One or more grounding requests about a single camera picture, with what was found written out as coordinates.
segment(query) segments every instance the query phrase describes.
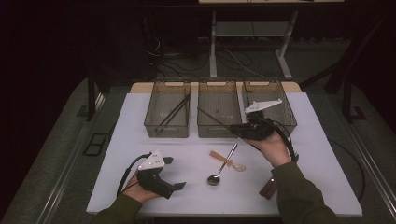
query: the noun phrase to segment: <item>olive green sleeve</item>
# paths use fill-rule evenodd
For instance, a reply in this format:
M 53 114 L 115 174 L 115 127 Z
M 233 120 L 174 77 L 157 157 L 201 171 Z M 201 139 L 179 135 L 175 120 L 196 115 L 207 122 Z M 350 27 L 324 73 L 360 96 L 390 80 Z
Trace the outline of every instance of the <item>olive green sleeve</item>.
M 120 194 L 116 201 L 107 209 L 100 211 L 92 220 L 92 224 L 135 223 L 136 214 L 142 207 L 137 200 Z
M 272 170 L 277 184 L 277 206 L 285 224 L 336 224 L 338 217 L 324 204 L 322 193 L 305 179 L 295 162 Z

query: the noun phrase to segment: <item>dark background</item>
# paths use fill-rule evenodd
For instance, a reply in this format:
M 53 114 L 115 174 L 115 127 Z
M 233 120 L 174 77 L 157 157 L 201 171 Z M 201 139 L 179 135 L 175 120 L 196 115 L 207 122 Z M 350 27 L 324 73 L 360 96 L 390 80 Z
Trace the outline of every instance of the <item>dark background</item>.
M 302 9 L 293 39 L 361 41 L 392 9 L 392 2 L 349 0 L 338 8 Z M 149 80 L 155 71 L 146 53 L 149 35 L 155 33 L 168 45 L 194 54 L 196 37 L 210 36 L 211 14 L 153 12 L 147 23 L 145 12 L 75 11 L 74 3 L 68 1 L 2 0 L 0 4 L 2 218 L 69 95 L 90 68 L 100 91 L 108 91 L 112 85 Z M 290 11 L 282 7 L 274 10 L 277 16 Z M 392 105 L 396 99 L 393 91 L 387 91 L 396 85 L 396 13 L 392 10 L 350 74 L 395 131 L 396 111 Z M 235 14 L 228 11 L 221 17 L 233 19 Z

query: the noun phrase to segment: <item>transparent storage container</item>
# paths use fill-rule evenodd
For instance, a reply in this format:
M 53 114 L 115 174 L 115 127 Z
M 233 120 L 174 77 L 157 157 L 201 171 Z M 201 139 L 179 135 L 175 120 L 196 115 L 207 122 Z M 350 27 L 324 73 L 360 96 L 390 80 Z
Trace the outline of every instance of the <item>transparent storage container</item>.
M 244 108 L 250 107 L 253 102 L 282 100 L 279 105 L 274 105 L 262 111 L 266 119 L 278 122 L 286 131 L 283 133 L 289 137 L 297 126 L 297 121 L 291 110 L 288 97 L 283 90 L 282 83 L 275 78 L 246 77 L 242 86 L 242 99 Z
M 145 118 L 148 136 L 189 137 L 190 101 L 190 78 L 157 78 Z
M 224 125 L 240 124 L 241 111 L 236 81 L 232 77 L 200 78 L 198 90 L 198 136 L 201 138 L 235 138 Z

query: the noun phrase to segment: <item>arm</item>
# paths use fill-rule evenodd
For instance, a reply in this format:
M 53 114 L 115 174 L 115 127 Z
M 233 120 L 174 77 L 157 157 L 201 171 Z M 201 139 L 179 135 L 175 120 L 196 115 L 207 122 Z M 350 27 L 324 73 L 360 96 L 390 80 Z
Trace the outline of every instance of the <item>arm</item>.
M 272 173 L 277 184 L 277 206 L 285 223 L 339 223 L 335 213 L 323 202 L 321 191 L 309 180 L 295 162 L 277 132 L 262 141 L 245 139 L 259 148 L 274 167 Z
M 137 182 L 136 173 L 128 181 L 128 187 L 107 209 L 100 211 L 92 220 L 92 224 L 128 223 L 134 224 L 136 214 L 143 203 L 160 197 L 158 194 L 145 190 Z

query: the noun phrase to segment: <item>white tabletop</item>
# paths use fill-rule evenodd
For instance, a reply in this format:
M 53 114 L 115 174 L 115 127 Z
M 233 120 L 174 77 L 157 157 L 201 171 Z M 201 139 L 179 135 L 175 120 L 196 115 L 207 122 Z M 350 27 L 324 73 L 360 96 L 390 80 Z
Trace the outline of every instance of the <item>white tabletop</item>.
M 305 177 L 322 190 L 325 203 L 339 217 L 361 216 L 361 206 L 352 191 L 318 118 L 305 93 L 287 93 L 297 120 L 291 137 L 300 154 L 299 167 Z M 259 191 L 271 176 L 271 165 L 260 152 L 240 139 L 204 139 L 198 137 L 198 94 L 191 95 L 190 137 L 149 138 L 143 124 L 149 105 L 149 93 L 129 93 L 125 98 L 117 126 L 97 178 L 88 213 L 108 208 L 125 169 L 142 154 L 159 149 L 164 157 L 173 157 L 160 177 L 170 183 L 187 182 L 169 200 L 159 198 L 145 203 L 142 217 L 273 217 L 278 216 L 276 194 L 271 200 Z M 232 160 L 245 164 L 245 172 L 225 167 L 217 186 L 206 179 L 216 174 L 221 162 L 209 156 L 215 150 L 227 156 L 233 144 L 238 148 Z

